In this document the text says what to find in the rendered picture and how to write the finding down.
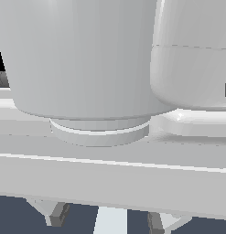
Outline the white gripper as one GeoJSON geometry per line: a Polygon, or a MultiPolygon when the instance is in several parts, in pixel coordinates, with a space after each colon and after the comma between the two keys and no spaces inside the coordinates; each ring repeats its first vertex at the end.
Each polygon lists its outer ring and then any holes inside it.
{"type": "Polygon", "coordinates": [[[27,203],[51,227],[64,225],[65,202],[226,220],[226,138],[159,132],[115,147],[75,146],[54,137],[47,119],[20,112],[3,88],[0,195],[33,197],[27,203]]]}

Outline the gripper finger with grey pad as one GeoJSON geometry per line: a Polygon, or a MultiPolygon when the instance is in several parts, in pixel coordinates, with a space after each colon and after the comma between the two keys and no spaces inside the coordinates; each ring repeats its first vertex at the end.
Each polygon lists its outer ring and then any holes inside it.
{"type": "Polygon", "coordinates": [[[147,214],[149,234],[171,234],[173,230],[182,227],[190,221],[191,217],[189,216],[156,212],[147,214]]]}

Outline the pale white peg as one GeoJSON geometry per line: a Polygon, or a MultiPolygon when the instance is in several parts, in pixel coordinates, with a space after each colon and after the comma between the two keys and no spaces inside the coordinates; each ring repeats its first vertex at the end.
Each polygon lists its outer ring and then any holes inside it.
{"type": "Polygon", "coordinates": [[[99,207],[93,234],[127,234],[127,210],[99,207]]]}

